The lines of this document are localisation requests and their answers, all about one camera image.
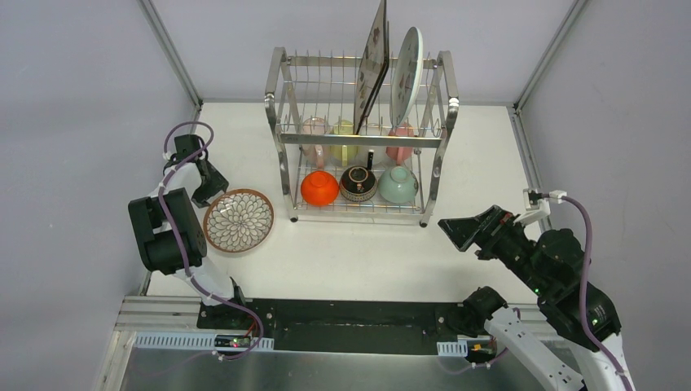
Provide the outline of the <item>square floral plate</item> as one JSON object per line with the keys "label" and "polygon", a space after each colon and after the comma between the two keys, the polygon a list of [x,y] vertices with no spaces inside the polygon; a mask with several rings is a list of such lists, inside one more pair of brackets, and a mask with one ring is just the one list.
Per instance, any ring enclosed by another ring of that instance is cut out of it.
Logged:
{"label": "square floral plate", "polygon": [[381,0],[359,63],[354,101],[354,133],[366,124],[390,65],[388,1]]}

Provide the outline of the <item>beige bowl dark rim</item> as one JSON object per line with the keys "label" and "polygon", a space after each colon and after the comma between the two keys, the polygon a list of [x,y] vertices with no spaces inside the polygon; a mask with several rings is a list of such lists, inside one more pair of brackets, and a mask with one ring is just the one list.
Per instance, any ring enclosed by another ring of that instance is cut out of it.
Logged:
{"label": "beige bowl dark rim", "polygon": [[364,166],[351,166],[342,174],[340,193],[348,201],[362,203],[370,200],[377,189],[375,174]]}

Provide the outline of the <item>brown floral round plate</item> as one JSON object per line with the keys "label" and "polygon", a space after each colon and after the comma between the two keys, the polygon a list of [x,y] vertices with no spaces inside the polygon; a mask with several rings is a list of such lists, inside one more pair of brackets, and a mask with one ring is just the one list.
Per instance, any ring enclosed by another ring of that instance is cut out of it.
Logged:
{"label": "brown floral round plate", "polygon": [[245,253],[262,244],[274,226],[275,212],[259,191],[234,189],[206,210],[202,227],[209,244],[224,253]]}

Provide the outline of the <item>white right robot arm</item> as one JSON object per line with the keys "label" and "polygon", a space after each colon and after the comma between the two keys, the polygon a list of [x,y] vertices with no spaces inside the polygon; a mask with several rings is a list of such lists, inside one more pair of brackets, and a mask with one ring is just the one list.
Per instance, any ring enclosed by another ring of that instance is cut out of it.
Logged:
{"label": "white right robot arm", "polygon": [[634,388],[623,356],[621,322],[614,303],[588,281],[592,223],[583,215],[586,244],[570,229],[545,231],[537,240],[525,229],[548,214],[544,204],[515,215],[496,205],[475,217],[446,218],[438,225],[461,251],[476,244],[480,260],[500,260],[538,297],[538,307],[557,334],[609,365],[605,380]]}

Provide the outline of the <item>white ribbed mug black rim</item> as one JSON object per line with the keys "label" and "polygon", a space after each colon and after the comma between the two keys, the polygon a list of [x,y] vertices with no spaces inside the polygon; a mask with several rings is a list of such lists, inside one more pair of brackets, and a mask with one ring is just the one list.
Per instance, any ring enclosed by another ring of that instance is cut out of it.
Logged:
{"label": "white ribbed mug black rim", "polygon": [[[360,132],[359,136],[381,136],[381,125],[374,123],[364,126]],[[361,145],[358,146],[358,152],[356,155],[356,162],[361,165],[366,165],[368,162],[369,152],[372,152],[372,167],[381,164],[386,155],[386,146],[371,146],[371,145]]]}

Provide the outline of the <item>mint green bowl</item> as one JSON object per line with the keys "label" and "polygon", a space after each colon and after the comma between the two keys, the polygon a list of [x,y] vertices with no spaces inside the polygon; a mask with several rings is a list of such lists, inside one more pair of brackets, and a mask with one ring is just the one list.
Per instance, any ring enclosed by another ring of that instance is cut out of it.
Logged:
{"label": "mint green bowl", "polygon": [[394,204],[412,202],[419,191],[415,174],[404,166],[389,167],[379,178],[379,194]]}

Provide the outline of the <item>orange plastic bowl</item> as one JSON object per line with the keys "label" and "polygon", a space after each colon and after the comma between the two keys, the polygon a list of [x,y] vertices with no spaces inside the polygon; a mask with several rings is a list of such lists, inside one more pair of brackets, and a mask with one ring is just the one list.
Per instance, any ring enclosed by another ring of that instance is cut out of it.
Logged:
{"label": "orange plastic bowl", "polygon": [[312,206],[331,204],[339,195],[339,183],[328,172],[314,171],[302,180],[300,187],[303,200]]}

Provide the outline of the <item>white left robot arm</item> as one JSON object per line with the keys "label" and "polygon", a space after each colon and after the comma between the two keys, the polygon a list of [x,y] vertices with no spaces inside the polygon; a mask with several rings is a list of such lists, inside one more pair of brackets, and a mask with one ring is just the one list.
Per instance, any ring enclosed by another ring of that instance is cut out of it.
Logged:
{"label": "white left robot arm", "polygon": [[139,255],[147,270],[182,280],[208,307],[219,305],[219,321],[229,329],[239,329],[248,321],[249,308],[235,280],[208,259],[197,216],[229,183],[201,150],[201,137],[177,136],[174,146],[156,189],[128,204]]}

